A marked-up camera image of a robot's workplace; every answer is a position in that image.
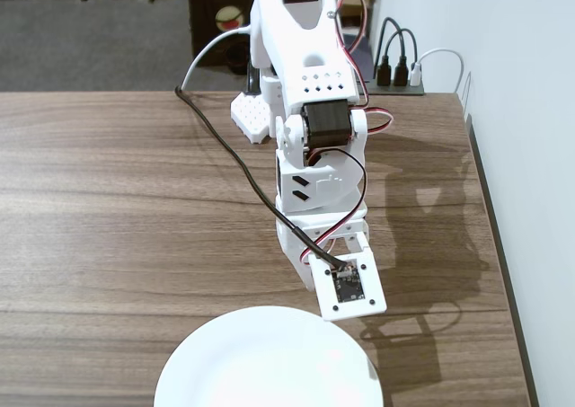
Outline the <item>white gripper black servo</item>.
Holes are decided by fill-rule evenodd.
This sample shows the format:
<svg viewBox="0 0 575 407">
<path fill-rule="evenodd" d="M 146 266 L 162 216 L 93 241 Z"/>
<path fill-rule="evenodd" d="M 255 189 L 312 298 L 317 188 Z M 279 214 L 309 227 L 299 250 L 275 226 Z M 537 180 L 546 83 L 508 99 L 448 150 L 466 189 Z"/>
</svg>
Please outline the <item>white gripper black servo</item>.
<svg viewBox="0 0 575 407">
<path fill-rule="evenodd" d="M 349 214 L 348 210 L 328 212 L 326 208 L 287 214 L 287 218 L 299 227 L 312 240 L 316 240 L 325 231 Z M 362 233 L 369 240 L 369 227 L 365 219 L 366 207 L 360 207 L 342 226 L 338 227 L 329 239 L 351 237 Z M 309 266 L 300 261 L 305 249 L 304 243 L 291 233 L 289 228 L 276 220 L 277 237 L 282 252 L 287 256 L 297 275 L 308 291 L 314 291 L 314 279 Z"/>
</svg>

